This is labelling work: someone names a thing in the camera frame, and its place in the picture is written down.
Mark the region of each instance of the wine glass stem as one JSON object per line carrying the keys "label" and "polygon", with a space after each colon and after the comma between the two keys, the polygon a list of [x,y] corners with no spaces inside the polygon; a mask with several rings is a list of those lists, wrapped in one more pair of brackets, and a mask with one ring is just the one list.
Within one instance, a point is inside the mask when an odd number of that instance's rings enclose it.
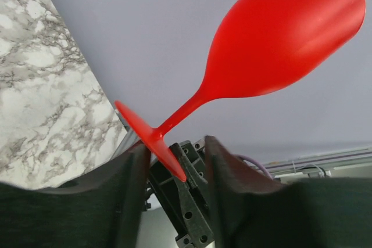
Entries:
{"label": "wine glass stem", "polygon": [[156,133],[162,137],[174,126],[183,121],[198,107],[204,104],[203,95],[197,91],[186,103],[184,103],[175,113],[173,113],[162,125],[157,127]]}

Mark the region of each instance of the white marble surface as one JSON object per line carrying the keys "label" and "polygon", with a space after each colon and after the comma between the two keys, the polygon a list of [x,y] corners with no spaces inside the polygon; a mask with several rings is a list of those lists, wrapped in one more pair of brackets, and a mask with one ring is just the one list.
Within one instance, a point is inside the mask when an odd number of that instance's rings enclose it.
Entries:
{"label": "white marble surface", "polygon": [[59,185],[125,134],[51,1],[0,0],[0,181]]}

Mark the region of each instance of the gray veining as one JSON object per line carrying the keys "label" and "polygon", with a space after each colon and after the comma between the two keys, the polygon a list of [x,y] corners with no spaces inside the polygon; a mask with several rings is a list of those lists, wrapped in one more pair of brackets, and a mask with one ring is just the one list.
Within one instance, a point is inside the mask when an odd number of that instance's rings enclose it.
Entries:
{"label": "gray veining", "polygon": [[55,186],[126,131],[50,0],[0,0],[0,180]]}

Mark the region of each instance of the screw hole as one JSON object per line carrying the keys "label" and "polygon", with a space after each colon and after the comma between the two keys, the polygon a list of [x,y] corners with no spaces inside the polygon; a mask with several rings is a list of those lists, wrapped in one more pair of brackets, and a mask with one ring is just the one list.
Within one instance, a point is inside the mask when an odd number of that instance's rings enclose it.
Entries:
{"label": "screw hole", "polygon": [[200,237],[200,242],[202,242],[202,243],[206,243],[207,240],[208,240],[208,237],[207,237],[206,235],[202,235],[202,236]]}
{"label": "screw hole", "polygon": [[186,219],[191,219],[191,217],[192,217],[192,213],[190,211],[185,213],[185,218]]}

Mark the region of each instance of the red plastic glass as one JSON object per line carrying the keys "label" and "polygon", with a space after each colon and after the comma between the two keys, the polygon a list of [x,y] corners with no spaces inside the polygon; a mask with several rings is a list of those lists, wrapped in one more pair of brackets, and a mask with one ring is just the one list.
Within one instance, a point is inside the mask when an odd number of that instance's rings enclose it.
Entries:
{"label": "red plastic glass", "polygon": [[157,128],[115,105],[144,144],[180,180],[186,175],[163,136],[206,102],[268,94],[317,67],[359,30],[366,0],[238,0],[210,47],[204,79]]}

